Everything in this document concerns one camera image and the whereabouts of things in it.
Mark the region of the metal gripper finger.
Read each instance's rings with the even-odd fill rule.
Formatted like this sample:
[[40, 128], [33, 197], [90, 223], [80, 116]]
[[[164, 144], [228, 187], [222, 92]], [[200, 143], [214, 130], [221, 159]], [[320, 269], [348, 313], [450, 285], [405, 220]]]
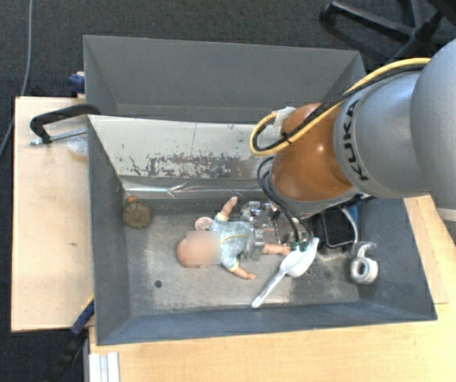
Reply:
[[263, 254], [263, 248], [266, 242], [262, 230], [252, 229], [248, 235], [244, 249], [244, 258], [246, 260], [258, 261]]
[[249, 201], [241, 207], [240, 219], [253, 228], [266, 228], [271, 224], [271, 206], [268, 202]]

